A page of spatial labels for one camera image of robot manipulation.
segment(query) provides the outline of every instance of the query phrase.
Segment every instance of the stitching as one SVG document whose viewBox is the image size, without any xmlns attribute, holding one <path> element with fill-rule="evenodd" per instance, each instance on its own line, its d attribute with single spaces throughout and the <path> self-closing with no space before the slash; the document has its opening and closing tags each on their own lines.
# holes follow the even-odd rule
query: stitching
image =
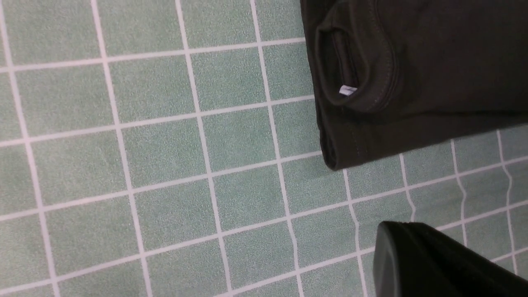
<svg viewBox="0 0 528 297">
<path fill-rule="evenodd" d="M 375 10 L 375 7 L 377 6 L 378 4 L 378 0 L 371 0 L 369 1 L 369 12 L 370 12 L 370 16 L 372 17 L 372 23 L 376 29 L 376 31 L 378 32 L 379 36 L 383 36 L 383 32 L 381 30 L 381 28 L 378 26 L 377 22 L 376 22 L 376 17 L 375 17 L 375 14 L 374 14 L 374 10 Z M 383 39 L 381 39 L 381 42 L 383 43 L 384 47 L 385 47 L 385 55 L 386 55 L 386 58 L 387 58 L 387 68 L 390 69 L 390 66 L 391 66 L 391 52 L 390 52 L 390 47 L 389 45 L 387 44 L 387 42 L 385 42 Z M 374 105 L 381 99 L 381 95 L 383 94 L 383 92 L 385 91 L 385 89 L 387 89 L 388 85 L 389 85 L 389 78 L 390 78 L 390 74 L 392 74 L 393 72 L 393 69 L 391 69 L 391 71 L 387 71 L 387 75 L 386 75 L 386 78 L 385 78 L 385 85 L 383 86 L 383 88 L 380 90 L 380 93 L 378 94 L 378 97 L 376 100 L 374 100 L 374 102 L 367 108 L 367 111 L 371 110 Z"/>
</svg>

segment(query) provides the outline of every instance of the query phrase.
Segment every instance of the folded black shirt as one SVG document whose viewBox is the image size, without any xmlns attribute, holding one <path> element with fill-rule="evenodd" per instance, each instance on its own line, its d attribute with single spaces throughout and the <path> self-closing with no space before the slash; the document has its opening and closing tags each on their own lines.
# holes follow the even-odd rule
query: folded black shirt
<svg viewBox="0 0 528 297">
<path fill-rule="evenodd" d="M 527 12 L 527 0 L 301 0 L 328 167 L 528 122 Z"/>
</svg>

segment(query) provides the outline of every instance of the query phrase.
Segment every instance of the clothing tag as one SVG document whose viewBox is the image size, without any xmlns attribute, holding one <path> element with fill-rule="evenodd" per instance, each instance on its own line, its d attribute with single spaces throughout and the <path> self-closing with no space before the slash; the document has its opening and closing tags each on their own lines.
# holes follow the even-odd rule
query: clothing tag
<svg viewBox="0 0 528 297">
<path fill-rule="evenodd" d="M 339 89 L 339 94 L 343 94 L 343 95 L 345 95 L 345 96 L 350 96 L 350 95 L 352 95 L 355 91 L 357 91 L 357 88 L 349 87 L 349 86 L 346 86 L 346 85 L 342 85 L 342 86 L 341 86 L 341 89 Z"/>
</svg>

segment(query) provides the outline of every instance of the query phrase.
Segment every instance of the black fabric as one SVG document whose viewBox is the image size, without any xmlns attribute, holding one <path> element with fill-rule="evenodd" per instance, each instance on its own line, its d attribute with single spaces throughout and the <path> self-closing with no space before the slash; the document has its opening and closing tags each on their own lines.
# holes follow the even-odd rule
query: black fabric
<svg viewBox="0 0 528 297">
<path fill-rule="evenodd" d="M 528 122 L 527 12 L 528 0 L 301 0 L 326 164 Z"/>
<path fill-rule="evenodd" d="M 423 223 L 378 225 L 373 276 L 378 297 L 528 295 L 528 281 Z"/>
</svg>

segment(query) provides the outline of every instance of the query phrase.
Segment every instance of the green tile floor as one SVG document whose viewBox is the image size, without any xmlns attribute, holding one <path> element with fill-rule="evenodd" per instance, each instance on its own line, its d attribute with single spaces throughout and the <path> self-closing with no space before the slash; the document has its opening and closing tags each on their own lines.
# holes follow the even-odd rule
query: green tile floor
<svg viewBox="0 0 528 297">
<path fill-rule="evenodd" d="M 0 0 L 0 296 L 374 296 L 377 224 L 528 277 L 528 126 L 332 172 L 299 0 Z"/>
</svg>

